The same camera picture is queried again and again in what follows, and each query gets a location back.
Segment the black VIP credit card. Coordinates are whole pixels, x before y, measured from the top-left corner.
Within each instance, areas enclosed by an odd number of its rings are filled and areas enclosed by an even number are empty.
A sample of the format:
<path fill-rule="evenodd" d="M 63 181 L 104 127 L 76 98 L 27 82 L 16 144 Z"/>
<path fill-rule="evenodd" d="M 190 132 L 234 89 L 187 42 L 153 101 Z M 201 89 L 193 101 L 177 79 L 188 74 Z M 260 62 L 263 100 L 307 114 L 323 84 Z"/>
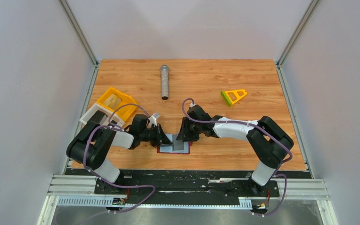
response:
<path fill-rule="evenodd" d="M 97 110 L 88 121 L 92 121 L 98 124 L 102 124 L 106 120 L 106 114 L 100 110 Z"/>

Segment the red leather card holder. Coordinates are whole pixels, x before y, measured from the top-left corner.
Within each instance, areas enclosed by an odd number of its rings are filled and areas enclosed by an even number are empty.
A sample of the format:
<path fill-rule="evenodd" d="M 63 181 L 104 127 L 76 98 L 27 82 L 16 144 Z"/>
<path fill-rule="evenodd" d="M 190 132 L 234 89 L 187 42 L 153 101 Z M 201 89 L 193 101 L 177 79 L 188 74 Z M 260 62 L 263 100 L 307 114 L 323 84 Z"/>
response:
<path fill-rule="evenodd" d="M 184 142 L 181 140 L 177 140 L 176 134 L 165 134 L 170 141 L 172 141 L 171 145 L 162 144 L 157 147 L 158 154 L 189 154 L 190 148 L 192 146 L 191 142 Z"/>

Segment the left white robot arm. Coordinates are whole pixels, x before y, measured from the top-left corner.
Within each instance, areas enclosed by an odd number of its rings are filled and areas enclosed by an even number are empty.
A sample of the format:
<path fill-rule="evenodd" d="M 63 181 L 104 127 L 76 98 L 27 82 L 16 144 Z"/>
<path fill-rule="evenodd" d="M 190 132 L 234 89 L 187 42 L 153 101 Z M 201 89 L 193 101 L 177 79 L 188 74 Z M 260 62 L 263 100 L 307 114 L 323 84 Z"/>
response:
<path fill-rule="evenodd" d="M 101 125 L 96 118 L 101 116 L 94 116 L 86 123 L 68 145 L 66 155 L 108 182 L 115 183 L 121 173 L 107 159 L 111 146 L 132 150 L 142 142 L 157 148 L 173 144 L 159 123 L 150 122 L 152 117 L 136 114 L 124 131 L 113 125 Z"/>

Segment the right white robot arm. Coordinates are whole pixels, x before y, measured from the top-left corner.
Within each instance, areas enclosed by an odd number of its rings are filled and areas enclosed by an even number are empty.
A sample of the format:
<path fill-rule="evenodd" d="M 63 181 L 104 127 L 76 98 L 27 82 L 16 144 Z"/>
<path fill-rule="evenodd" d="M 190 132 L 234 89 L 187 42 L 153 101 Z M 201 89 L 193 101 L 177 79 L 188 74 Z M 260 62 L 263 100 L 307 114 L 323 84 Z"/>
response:
<path fill-rule="evenodd" d="M 185 111 L 177 140 L 196 142 L 201 134 L 248 142 L 259 159 L 251 175 L 259 186 L 266 185 L 281 164 L 292 158 L 293 139 L 268 116 L 251 121 L 220 115 L 211 117 L 199 105 L 194 105 Z"/>

